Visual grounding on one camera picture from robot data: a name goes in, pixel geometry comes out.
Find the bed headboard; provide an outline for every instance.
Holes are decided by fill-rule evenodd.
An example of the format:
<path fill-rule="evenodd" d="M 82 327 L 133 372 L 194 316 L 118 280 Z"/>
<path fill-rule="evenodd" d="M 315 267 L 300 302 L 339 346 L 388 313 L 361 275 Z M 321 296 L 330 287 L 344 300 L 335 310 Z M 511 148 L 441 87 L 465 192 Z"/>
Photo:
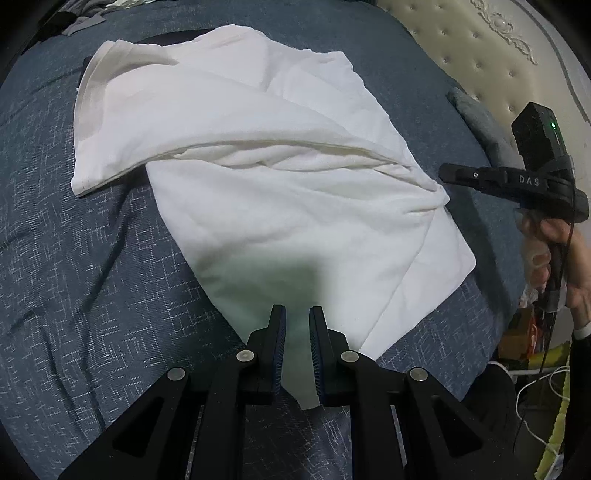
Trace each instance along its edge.
<path fill-rule="evenodd" d="M 487 106 L 514 146 L 511 122 L 523 107 L 529 101 L 550 107 L 580 188 L 591 193 L 589 78 L 580 76 L 574 54 L 561 37 L 548 33 L 552 26 L 543 18 L 518 0 L 494 2 L 378 0 L 378 6 L 401 21 L 432 60 Z"/>

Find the metal screw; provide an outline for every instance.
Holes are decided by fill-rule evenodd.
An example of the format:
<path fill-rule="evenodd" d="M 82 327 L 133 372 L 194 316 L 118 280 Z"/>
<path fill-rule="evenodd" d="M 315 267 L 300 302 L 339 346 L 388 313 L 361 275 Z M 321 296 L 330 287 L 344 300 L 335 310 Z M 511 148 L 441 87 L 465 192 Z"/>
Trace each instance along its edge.
<path fill-rule="evenodd" d="M 427 371 L 423 368 L 413 368 L 410 371 L 410 376 L 413 380 L 416 380 L 417 382 L 424 382 L 427 377 L 429 376 L 429 374 L 427 373 Z"/>
<path fill-rule="evenodd" d="M 239 362 L 250 362 L 253 358 L 255 358 L 255 354 L 250 350 L 240 350 L 236 354 L 236 358 Z"/>
<path fill-rule="evenodd" d="M 340 357 L 343 362 L 347 362 L 348 364 L 354 364 L 357 360 L 359 360 L 359 354 L 354 352 L 353 350 L 345 350 Z"/>
<path fill-rule="evenodd" d="M 166 376 L 169 380 L 176 382 L 177 380 L 182 380 L 184 378 L 185 371 L 180 367 L 171 368 L 170 370 L 168 370 Z"/>

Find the white cuff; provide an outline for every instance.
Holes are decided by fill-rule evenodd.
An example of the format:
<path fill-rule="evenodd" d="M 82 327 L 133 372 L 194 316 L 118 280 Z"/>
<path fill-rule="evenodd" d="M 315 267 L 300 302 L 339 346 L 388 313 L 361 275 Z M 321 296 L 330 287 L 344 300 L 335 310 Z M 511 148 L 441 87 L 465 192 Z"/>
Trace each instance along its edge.
<path fill-rule="evenodd" d="M 576 340 L 582 340 L 584 338 L 587 338 L 589 335 L 591 335 L 591 322 L 589 322 L 583 328 L 575 330 L 573 334 Z"/>

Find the blue bedspread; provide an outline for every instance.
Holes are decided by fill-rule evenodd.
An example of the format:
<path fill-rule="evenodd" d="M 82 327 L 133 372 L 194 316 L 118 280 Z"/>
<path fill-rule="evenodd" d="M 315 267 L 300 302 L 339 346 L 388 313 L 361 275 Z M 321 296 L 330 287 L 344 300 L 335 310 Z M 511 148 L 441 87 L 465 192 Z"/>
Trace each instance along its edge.
<path fill-rule="evenodd" d="M 180 0 L 105 18 L 34 46 L 0 89 L 0 420 L 41 480 L 56 478 L 169 367 L 241 346 L 164 226 L 145 172 L 83 199 L 70 190 L 76 84 L 105 40 L 236 23 L 293 47 L 342 50 L 429 175 L 442 162 L 487 164 L 445 97 L 456 83 L 378 8 Z M 522 272 L 512 205 L 448 191 L 478 266 L 381 362 L 426 367 L 461 397 L 510 318 Z M 350 478 L 347 420 L 341 408 L 302 412 L 286 394 L 275 409 L 249 408 L 244 477 Z"/>

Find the person's arm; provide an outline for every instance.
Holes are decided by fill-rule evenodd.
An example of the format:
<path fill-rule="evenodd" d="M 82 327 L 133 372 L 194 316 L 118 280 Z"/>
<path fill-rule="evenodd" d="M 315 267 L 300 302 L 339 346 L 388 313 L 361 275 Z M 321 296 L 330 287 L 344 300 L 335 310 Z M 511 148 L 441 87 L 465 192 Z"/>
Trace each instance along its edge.
<path fill-rule="evenodd" d="M 525 218 L 522 250 L 526 279 L 542 287 L 550 275 L 548 242 L 565 244 L 570 227 L 562 220 L 542 220 L 536 225 Z M 575 229 L 567 259 L 567 307 L 573 314 L 570 349 L 570 404 L 564 432 L 564 461 L 572 457 L 587 431 L 591 432 L 591 251 Z"/>

